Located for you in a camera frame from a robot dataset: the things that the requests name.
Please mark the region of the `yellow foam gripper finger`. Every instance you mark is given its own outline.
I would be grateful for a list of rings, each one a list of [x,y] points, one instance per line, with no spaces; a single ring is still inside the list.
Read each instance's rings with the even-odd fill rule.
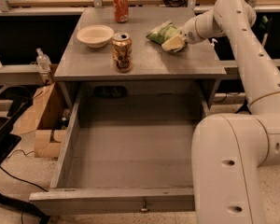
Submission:
[[[165,51],[179,52],[186,46],[186,39],[181,35],[175,35],[166,40],[162,45]]]

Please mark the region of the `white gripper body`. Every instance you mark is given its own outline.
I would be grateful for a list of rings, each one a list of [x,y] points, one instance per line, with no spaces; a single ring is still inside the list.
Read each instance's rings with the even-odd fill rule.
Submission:
[[[215,35],[212,16],[199,15],[188,20],[182,27],[182,37],[190,44],[197,44]]]

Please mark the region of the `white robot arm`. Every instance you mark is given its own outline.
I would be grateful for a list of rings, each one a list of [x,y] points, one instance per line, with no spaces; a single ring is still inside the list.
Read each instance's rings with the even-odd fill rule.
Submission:
[[[196,127],[191,169],[198,224],[266,224],[258,168],[280,164],[280,71],[251,30],[245,0],[217,0],[187,21],[182,39],[229,39],[248,111],[216,114]]]

